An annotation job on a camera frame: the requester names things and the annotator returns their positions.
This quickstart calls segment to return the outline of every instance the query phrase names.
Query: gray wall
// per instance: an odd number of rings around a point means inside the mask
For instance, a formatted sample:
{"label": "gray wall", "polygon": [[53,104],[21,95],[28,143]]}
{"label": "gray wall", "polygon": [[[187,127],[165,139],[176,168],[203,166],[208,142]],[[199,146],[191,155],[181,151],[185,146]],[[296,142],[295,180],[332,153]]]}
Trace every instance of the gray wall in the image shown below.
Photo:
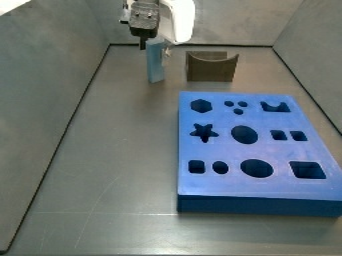
{"label": "gray wall", "polygon": [[306,0],[274,49],[342,133],[342,1]]}
{"label": "gray wall", "polygon": [[[111,43],[137,43],[119,24],[121,0],[85,0]],[[195,0],[196,21],[189,43],[268,45],[274,42],[302,0]]]}
{"label": "gray wall", "polygon": [[0,252],[107,46],[84,0],[33,0],[0,17]]}

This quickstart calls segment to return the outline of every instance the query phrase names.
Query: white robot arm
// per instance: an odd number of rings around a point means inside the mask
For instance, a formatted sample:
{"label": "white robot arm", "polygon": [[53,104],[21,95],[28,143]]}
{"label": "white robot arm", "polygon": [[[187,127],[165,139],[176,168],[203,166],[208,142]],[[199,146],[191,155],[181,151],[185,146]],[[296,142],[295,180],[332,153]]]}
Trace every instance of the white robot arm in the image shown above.
{"label": "white robot arm", "polygon": [[191,39],[195,20],[192,0],[160,0],[159,35],[172,44]]}

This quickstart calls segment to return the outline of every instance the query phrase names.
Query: circular hole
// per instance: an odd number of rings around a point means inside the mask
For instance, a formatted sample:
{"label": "circular hole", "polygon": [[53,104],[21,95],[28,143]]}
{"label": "circular hole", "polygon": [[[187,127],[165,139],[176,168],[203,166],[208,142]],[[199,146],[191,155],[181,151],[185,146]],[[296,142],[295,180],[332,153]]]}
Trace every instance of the circular hole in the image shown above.
{"label": "circular hole", "polygon": [[242,114],[243,114],[243,110],[239,109],[239,108],[235,108],[235,109],[234,109],[234,113],[235,113],[236,115],[242,115]]}
{"label": "circular hole", "polygon": [[254,178],[267,178],[272,175],[272,167],[258,159],[248,159],[240,164],[242,171]]}
{"label": "circular hole", "polygon": [[244,102],[244,101],[239,101],[238,104],[243,108],[246,108],[248,106],[247,102]]}
{"label": "circular hole", "polygon": [[231,130],[232,138],[242,144],[252,144],[258,141],[258,133],[247,126],[235,126]]}
{"label": "circular hole", "polygon": [[224,162],[216,161],[212,164],[212,169],[218,174],[226,174],[228,172],[228,166]]}
{"label": "circular hole", "polygon": [[227,107],[232,107],[232,106],[234,106],[234,102],[232,102],[232,101],[224,101],[224,105],[226,105]]}

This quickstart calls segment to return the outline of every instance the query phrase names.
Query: oval hole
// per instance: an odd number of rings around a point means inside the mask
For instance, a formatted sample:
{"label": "oval hole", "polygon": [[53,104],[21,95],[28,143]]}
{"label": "oval hole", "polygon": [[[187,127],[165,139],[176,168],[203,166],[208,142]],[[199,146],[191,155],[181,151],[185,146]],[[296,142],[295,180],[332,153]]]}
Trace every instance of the oval hole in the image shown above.
{"label": "oval hole", "polygon": [[248,159],[242,162],[240,170],[254,178],[267,178],[272,175],[272,167],[268,163],[258,159]]}
{"label": "oval hole", "polygon": [[215,171],[215,173],[218,174],[226,174],[228,172],[228,166],[224,162],[222,161],[216,161],[212,164],[212,170]]}
{"label": "oval hole", "polygon": [[258,141],[258,133],[247,126],[235,126],[231,130],[232,138],[242,144],[252,144]]}

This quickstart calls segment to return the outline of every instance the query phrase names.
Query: light blue block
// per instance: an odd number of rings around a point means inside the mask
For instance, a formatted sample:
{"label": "light blue block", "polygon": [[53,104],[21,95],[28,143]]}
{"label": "light blue block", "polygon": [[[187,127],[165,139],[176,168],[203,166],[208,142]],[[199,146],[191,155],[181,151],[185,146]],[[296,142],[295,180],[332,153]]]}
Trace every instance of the light blue block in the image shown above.
{"label": "light blue block", "polygon": [[177,210],[342,215],[342,171],[291,96],[180,93]]}
{"label": "light blue block", "polygon": [[164,67],[161,50],[164,40],[156,38],[145,42],[145,57],[147,57],[147,75],[149,83],[156,83],[164,80]]}

